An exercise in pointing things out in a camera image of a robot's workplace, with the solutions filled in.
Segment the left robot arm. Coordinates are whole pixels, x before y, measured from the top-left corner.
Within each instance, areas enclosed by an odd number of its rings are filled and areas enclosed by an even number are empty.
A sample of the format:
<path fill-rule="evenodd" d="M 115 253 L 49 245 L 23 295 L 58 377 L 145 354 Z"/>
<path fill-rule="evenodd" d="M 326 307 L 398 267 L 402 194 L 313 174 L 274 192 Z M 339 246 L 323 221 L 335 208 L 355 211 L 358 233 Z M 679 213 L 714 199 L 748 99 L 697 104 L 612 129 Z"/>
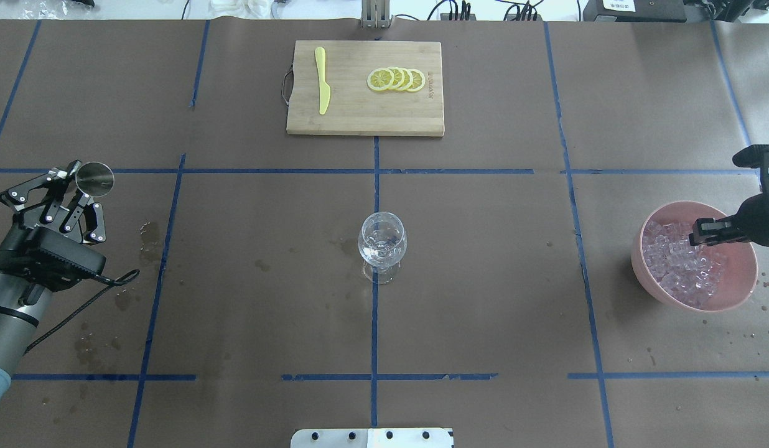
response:
<path fill-rule="evenodd" d="M 98 199 L 114 187 L 100 162 L 73 161 L 0 192 L 12 224 L 0 244 L 0 400 L 55 292 L 100 280 L 106 240 Z"/>

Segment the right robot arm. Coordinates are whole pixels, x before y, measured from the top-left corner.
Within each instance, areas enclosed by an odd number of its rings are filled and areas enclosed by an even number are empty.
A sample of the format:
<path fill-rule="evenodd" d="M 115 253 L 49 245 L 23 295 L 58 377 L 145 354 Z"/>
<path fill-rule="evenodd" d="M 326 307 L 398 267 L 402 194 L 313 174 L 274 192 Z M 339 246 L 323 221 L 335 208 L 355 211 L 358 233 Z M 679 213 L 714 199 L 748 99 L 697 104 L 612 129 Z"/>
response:
<path fill-rule="evenodd" d="M 740 205 L 725 218 L 698 218 L 688 239 L 691 246 L 717 246 L 723 243 L 752 242 L 769 247 L 769 144 L 752 144 L 732 156 L 737 167 L 760 170 L 758 195 Z"/>

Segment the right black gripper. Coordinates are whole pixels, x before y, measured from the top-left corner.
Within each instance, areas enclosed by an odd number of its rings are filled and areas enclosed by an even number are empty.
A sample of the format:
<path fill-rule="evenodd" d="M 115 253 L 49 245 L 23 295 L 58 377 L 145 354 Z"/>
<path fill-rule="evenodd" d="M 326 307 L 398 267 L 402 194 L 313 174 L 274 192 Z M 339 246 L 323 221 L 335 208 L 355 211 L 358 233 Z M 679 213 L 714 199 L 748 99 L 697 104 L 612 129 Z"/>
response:
<path fill-rule="evenodd" d="M 732 156 L 737 167 L 760 170 L 761 193 L 748 198 L 732 217 L 698 218 L 688 239 L 691 246 L 717 246 L 743 242 L 743 235 L 759 246 L 769 247 L 769 144 L 754 144 Z"/>

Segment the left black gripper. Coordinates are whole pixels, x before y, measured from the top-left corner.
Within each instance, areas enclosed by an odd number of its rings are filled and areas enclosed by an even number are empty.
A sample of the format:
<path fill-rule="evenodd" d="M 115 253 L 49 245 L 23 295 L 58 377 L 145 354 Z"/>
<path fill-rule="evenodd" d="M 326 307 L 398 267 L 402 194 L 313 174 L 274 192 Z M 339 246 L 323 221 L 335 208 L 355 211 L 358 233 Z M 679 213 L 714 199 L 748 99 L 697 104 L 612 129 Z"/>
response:
<path fill-rule="evenodd" d="M 11 227 L 0 244 L 0 273 L 40 284 L 51 292 L 71 289 L 84 280 L 108 283 L 108 278 L 103 277 L 105 256 L 81 244 L 103 243 L 108 239 L 103 206 L 94 197 L 72 197 L 60 224 L 60 233 L 49 227 L 24 223 L 26 210 L 34 206 L 44 206 L 43 215 L 57 215 L 81 167 L 81 161 L 73 161 L 64 169 L 54 167 L 0 192 L 0 202 L 15 211 Z M 46 190 L 43 198 L 35 205 L 30 204 L 30 192 L 40 189 Z"/>

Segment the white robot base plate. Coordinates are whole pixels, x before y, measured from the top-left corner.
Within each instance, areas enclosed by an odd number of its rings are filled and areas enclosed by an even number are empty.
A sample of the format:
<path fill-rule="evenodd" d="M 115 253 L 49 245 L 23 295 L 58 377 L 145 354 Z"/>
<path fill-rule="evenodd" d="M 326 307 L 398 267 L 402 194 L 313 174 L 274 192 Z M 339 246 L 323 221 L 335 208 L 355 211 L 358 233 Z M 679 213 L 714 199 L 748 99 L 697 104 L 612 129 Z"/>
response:
<path fill-rule="evenodd" d="M 452 429 L 441 427 L 302 429 L 291 447 L 454 447 Z"/>

